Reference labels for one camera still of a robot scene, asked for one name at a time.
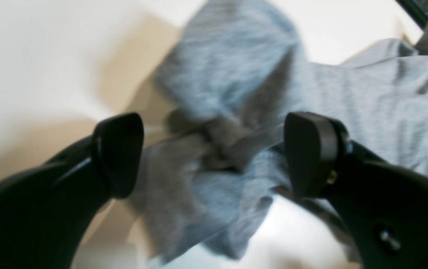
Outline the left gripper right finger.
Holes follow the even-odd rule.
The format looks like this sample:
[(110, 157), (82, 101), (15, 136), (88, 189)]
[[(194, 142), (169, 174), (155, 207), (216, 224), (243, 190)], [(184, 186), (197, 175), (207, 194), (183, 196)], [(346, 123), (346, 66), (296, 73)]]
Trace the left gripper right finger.
[(389, 164), (338, 120), (289, 113), (284, 147), (293, 199), (327, 200), (365, 269), (428, 269), (428, 178)]

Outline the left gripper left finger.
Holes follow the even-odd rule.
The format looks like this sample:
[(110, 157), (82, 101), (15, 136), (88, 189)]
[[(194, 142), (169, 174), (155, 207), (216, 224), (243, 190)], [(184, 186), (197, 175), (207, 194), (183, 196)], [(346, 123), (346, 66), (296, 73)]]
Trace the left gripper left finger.
[(42, 165), (1, 180), (0, 269), (69, 269), (98, 210), (133, 191), (143, 141), (139, 114), (121, 114)]

